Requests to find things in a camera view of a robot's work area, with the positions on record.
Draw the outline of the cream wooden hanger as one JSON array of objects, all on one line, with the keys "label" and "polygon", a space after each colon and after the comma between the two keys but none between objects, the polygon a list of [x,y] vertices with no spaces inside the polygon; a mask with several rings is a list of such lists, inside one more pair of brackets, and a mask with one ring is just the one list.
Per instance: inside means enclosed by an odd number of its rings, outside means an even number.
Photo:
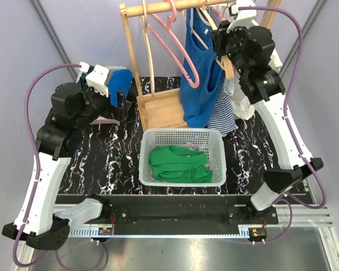
[{"label": "cream wooden hanger", "polygon": [[[216,51],[215,46],[218,45],[218,28],[214,23],[210,14],[206,11],[208,1],[201,1],[201,5],[196,8],[198,16],[204,24],[210,27],[210,36],[212,39],[212,48],[214,52]],[[225,72],[225,78],[231,80],[234,78],[234,71],[231,61],[226,56],[216,56],[215,61],[218,66]]]}]

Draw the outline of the blue tank top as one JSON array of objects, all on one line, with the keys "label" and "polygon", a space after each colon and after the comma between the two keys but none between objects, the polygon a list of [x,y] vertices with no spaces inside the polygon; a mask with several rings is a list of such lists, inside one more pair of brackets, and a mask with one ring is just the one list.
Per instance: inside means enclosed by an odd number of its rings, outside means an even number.
[{"label": "blue tank top", "polygon": [[196,8],[187,9],[185,50],[199,75],[197,88],[191,87],[184,76],[180,82],[184,121],[190,128],[204,128],[207,125],[218,98],[223,75],[212,48],[212,27],[204,19],[203,13]]}]

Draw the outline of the beige plastic hanger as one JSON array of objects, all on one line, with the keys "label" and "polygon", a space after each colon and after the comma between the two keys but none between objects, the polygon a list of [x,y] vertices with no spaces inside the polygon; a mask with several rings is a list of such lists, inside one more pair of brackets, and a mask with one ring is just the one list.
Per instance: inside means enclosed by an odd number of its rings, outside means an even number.
[{"label": "beige plastic hanger", "polygon": [[143,34],[143,37],[144,37],[144,42],[145,42],[146,51],[147,51],[147,59],[148,59],[148,64],[149,64],[150,94],[153,97],[154,94],[155,94],[154,66],[153,66],[153,57],[152,57],[149,37],[148,37],[148,33],[147,33],[148,21],[147,21],[147,11],[146,11],[146,1],[145,0],[142,0],[142,8],[143,8],[144,14],[141,15],[141,17],[140,17],[140,24],[141,24],[142,34]]}]

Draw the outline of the green tank top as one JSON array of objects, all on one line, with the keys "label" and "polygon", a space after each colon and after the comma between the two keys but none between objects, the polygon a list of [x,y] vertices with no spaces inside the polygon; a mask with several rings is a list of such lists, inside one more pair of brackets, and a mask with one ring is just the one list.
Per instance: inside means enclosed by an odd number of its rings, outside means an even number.
[{"label": "green tank top", "polygon": [[175,145],[156,146],[148,158],[153,179],[167,183],[210,183],[205,152]]}]

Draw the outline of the grey tank top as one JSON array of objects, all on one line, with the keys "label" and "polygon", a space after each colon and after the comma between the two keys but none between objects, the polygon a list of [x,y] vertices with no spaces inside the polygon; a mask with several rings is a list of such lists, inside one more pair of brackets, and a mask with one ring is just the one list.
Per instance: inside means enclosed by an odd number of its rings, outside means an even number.
[{"label": "grey tank top", "polygon": [[187,148],[189,150],[192,150],[192,151],[199,151],[200,150],[199,146],[196,146],[195,144],[190,143],[190,142],[184,144],[183,147],[185,147],[185,148]]}]

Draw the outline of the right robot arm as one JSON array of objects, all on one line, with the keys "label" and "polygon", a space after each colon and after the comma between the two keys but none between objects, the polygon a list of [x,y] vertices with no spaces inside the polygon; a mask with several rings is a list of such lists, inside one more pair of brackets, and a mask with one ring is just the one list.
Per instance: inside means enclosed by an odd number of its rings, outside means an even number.
[{"label": "right robot arm", "polygon": [[275,50],[270,30],[258,25],[236,26],[224,20],[211,32],[211,38],[214,52],[233,64],[241,90],[265,123],[278,157],[279,167],[265,171],[263,185],[245,209],[248,222],[257,224],[281,195],[308,176],[315,176],[324,163],[312,156],[295,129],[285,104],[285,87],[270,66]]}]

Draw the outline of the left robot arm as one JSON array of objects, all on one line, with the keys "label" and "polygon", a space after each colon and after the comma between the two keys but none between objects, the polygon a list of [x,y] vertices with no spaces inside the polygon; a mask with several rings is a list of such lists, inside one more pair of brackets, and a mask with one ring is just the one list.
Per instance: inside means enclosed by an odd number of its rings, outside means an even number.
[{"label": "left robot arm", "polygon": [[103,224],[111,218],[110,200],[91,194],[79,204],[54,212],[63,175],[82,141],[82,132],[95,119],[123,121],[130,102],[122,90],[116,91],[117,105],[110,97],[96,92],[89,77],[81,76],[78,83],[69,82],[56,87],[51,96],[52,108],[37,132],[40,166],[33,167],[30,188],[21,212],[14,222],[4,225],[2,235],[19,238],[37,250],[55,251],[61,248],[71,231],[88,221]]}]

